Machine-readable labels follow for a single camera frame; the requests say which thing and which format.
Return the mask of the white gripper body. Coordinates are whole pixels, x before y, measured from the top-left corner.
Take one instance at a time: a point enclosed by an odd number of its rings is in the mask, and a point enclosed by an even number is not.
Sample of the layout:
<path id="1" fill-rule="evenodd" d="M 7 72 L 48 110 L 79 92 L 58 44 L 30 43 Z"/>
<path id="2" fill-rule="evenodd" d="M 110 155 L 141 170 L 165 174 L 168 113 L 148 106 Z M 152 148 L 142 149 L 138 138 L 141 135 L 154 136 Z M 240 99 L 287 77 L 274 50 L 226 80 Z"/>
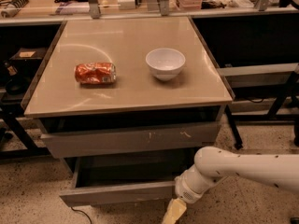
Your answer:
<path id="1" fill-rule="evenodd" d="M 196 203 L 209 190 L 216 187 L 224 177 L 202 175 L 194 166 L 175 178 L 175 193 L 185 203 Z"/>

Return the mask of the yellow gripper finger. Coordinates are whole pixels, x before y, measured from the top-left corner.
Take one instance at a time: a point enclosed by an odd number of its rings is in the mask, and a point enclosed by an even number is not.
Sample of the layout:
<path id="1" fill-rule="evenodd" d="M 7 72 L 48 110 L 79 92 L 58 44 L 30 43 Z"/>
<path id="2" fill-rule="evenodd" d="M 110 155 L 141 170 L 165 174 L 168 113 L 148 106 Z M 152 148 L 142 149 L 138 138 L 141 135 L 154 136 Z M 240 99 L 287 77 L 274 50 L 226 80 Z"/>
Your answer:
<path id="1" fill-rule="evenodd" d="M 179 198 L 172 199 L 167 206 L 162 224 L 176 224 L 187 210 L 187 204 Z"/>

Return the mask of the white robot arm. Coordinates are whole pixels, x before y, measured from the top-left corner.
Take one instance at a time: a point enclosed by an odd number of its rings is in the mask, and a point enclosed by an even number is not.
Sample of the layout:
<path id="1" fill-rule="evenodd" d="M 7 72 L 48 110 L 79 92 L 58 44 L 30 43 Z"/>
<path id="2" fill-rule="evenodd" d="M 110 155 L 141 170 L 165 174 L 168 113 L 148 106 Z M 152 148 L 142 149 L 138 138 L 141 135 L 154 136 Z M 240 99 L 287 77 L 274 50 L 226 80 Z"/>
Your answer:
<path id="1" fill-rule="evenodd" d="M 162 224 L 176 224 L 188 203 L 196 203 L 228 176 L 298 193 L 298 162 L 295 154 L 235 154 L 217 147 L 200 148 L 193 165 L 175 178 L 176 198 L 167 206 Z"/>

